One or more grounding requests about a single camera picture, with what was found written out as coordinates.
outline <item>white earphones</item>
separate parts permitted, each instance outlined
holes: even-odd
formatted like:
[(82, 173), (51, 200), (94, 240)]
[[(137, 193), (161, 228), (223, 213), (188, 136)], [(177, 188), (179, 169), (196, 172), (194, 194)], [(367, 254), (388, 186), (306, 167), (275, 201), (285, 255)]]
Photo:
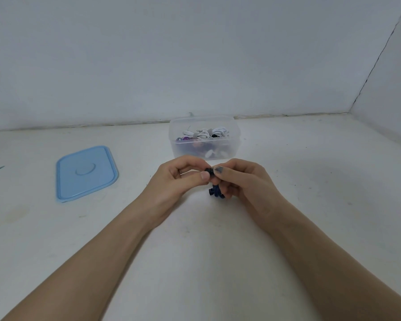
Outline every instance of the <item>white earphones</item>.
[(198, 138), (198, 139), (208, 139), (212, 137), (213, 135), (219, 136), (219, 137), (224, 137), (228, 136), (229, 131), (225, 127), (217, 127), (217, 128), (210, 128), (208, 130), (197, 130), (196, 132), (191, 132), (190, 130), (185, 130), (183, 135), (186, 135), (188, 137), (192, 138)]

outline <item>fingernail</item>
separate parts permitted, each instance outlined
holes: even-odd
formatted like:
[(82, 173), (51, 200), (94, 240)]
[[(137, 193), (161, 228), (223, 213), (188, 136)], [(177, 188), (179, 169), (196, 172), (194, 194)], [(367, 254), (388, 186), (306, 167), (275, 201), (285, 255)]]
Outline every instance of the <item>fingernail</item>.
[(214, 168), (214, 172), (222, 173), (223, 172), (223, 167), (218, 166)]
[(200, 173), (200, 175), (201, 175), (201, 178), (202, 178), (203, 181), (208, 181), (209, 180), (209, 172), (208, 171), (202, 171)]

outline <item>clear plastic container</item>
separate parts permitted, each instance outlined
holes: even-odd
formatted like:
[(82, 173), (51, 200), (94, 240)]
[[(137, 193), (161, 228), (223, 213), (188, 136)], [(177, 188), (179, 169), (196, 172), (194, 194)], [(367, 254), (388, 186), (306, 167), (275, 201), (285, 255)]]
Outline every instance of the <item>clear plastic container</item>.
[[(192, 139), (177, 141), (185, 130), (226, 128), (229, 133), (224, 137), (210, 137), (207, 139)], [(241, 130), (235, 119), (231, 116), (204, 116), (177, 118), (169, 124), (169, 141), (174, 156), (185, 154), (201, 157), (205, 160), (227, 159), (235, 156), (240, 145)]]

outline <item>light blue plastic lid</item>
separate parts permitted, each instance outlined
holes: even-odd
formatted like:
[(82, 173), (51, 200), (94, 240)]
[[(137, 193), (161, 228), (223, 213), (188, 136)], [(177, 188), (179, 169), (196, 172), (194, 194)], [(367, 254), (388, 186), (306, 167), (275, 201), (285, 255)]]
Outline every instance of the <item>light blue plastic lid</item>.
[(56, 163), (56, 198), (69, 202), (110, 186), (119, 177), (112, 153), (100, 145), (63, 156)]

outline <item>white table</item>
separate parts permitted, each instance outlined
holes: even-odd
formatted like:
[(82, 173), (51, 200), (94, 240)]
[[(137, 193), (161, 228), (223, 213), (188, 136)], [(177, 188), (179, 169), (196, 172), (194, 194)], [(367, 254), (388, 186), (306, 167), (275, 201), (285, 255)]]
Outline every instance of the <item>white table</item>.
[[(238, 120), (238, 157), (401, 294), (401, 146), (350, 115)], [(110, 147), (119, 179), (55, 201), (55, 162)], [(0, 318), (172, 159), (168, 124), (0, 132)], [(147, 238), (105, 320), (317, 320), (279, 250), (237, 199), (201, 187)]]

